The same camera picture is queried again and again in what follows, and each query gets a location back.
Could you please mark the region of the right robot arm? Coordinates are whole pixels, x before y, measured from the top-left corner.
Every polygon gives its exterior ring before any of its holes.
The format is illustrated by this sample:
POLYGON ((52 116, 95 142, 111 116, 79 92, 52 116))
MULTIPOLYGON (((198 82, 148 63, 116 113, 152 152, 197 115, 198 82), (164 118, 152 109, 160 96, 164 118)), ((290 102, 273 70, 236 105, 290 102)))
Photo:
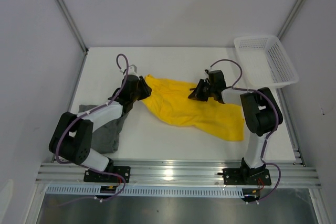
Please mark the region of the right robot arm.
POLYGON ((248 148, 241 159, 240 168, 224 168, 222 176, 226 185, 270 185, 269 170, 264 154, 268 139, 283 122, 282 113, 271 90, 258 90, 227 86, 220 70, 205 71, 208 78, 200 79, 197 86, 190 88, 191 100, 206 102, 209 98, 222 104, 241 106, 249 129, 248 148))

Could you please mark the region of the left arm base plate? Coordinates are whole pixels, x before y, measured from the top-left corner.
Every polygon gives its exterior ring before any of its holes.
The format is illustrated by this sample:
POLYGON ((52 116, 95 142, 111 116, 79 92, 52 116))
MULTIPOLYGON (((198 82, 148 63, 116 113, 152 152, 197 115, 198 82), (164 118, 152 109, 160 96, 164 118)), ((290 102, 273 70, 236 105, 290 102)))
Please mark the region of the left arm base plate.
POLYGON ((130 166, 115 166, 108 174, 102 174, 88 170, 85 172, 83 181, 92 183, 123 183, 123 177, 125 182, 128 183, 131 175, 130 166))

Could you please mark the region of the yellow shorts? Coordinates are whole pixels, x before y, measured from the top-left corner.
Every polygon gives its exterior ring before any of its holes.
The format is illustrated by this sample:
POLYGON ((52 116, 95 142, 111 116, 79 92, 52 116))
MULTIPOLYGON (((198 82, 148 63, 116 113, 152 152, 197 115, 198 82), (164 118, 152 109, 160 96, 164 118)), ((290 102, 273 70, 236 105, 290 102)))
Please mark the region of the yellow shorts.
POLYGON ((145 81, 152 92, 142 102, 162 122, 195 127, 224 141, 244 140, 245 120, 240 106, 221 104, 212 98, 207 102, 189 99, 195 83, 158 79, 150 74, 145 81))

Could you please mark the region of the grey shorts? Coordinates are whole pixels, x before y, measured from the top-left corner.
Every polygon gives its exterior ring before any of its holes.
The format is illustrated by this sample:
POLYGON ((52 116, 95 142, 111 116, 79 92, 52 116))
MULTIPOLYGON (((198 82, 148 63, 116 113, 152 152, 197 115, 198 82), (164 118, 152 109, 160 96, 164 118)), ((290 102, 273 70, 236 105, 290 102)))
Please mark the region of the grey shorts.
POLYGON ((128 114, 122 114, 122 105, 112 102, 84 117, 93 123, 91 148, 98 153, 114 153, 119 148, 119 135, 128 114))

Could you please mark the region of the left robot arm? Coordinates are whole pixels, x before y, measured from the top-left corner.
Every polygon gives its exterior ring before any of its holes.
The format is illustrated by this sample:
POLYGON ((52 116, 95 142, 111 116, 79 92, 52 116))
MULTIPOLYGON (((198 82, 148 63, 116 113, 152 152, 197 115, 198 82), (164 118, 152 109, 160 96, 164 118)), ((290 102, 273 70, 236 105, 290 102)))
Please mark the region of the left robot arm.
POLYGON ((101 137, 118 141, 134 103, 148 98, 151 92, 142 76, 125 76, 122 87, 115 90, 107 103, 79 114, 63 113, 50 140, 49 151, 67 162, 93 170, 102 182, 110 181, 114 176, 113 160, 92 148, 93 137, 98 131, 101 137))

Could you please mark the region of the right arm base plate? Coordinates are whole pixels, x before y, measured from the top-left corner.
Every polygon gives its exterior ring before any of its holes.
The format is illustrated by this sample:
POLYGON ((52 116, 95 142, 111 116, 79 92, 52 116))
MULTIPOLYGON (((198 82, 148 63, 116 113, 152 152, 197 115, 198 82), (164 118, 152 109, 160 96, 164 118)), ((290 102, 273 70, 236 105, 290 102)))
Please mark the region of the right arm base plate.
POLYGON ((261 168, 224 168, 217 173, 222 176, 225 185, 271 185, 271 177, 269 170, 261 168))

